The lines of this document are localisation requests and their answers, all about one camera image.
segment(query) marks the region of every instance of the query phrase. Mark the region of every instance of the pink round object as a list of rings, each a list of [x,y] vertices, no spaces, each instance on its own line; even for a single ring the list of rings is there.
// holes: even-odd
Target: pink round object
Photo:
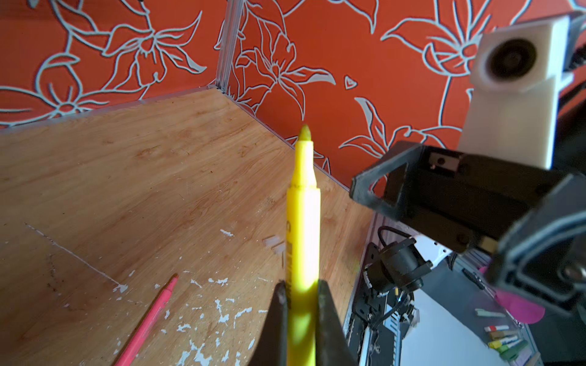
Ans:
[[[486,269],[487,267],[482,267],[479,272],[484,274]],[[537,323],[546,313],[543,306],[503,290],[496,290],[496,301],[507,309],[515,319],[525,324]]]

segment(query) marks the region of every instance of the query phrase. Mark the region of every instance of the red wall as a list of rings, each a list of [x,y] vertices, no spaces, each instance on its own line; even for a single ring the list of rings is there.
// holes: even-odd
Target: red wall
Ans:
[[[7,0],[0,126],[213,83],[226,0]]]
[[[250,0],[229,94],[290,143],[308,124],[316,161],[349,186],[397,140],[455,149],[482,32],[572,6],[584,10],[563,0]]]

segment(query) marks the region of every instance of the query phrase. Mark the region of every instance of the wood grain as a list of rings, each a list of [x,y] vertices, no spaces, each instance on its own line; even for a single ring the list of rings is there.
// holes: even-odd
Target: wood grain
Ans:
[[[192,341],[210,365],[227,350],[246,364],[283,276],[262,241],[284,237],[289,146],[208,90],[2,134],[0,151],[2,364],[111,364],[173,273],[135,363],[191,365]],[[343,317],[372,214],[317,178],[321,277]]]

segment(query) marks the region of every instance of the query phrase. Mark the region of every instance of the yellow highlighter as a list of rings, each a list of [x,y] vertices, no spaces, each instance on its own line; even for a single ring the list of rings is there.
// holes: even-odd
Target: yellow highlighter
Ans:
[[[287,366],[315,365],[320,197],[314,143],[304,125],[295,144],[295,170],[287,190]]]

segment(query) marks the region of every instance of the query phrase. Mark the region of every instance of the camera lens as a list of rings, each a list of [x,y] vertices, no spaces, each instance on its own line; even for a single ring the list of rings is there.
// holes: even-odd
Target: camera lens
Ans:
[[[531,70],[537,58],[537,50],[526,39],[511,39],[498,46],[491,54],[488,65],[498,79],[512,80]]]

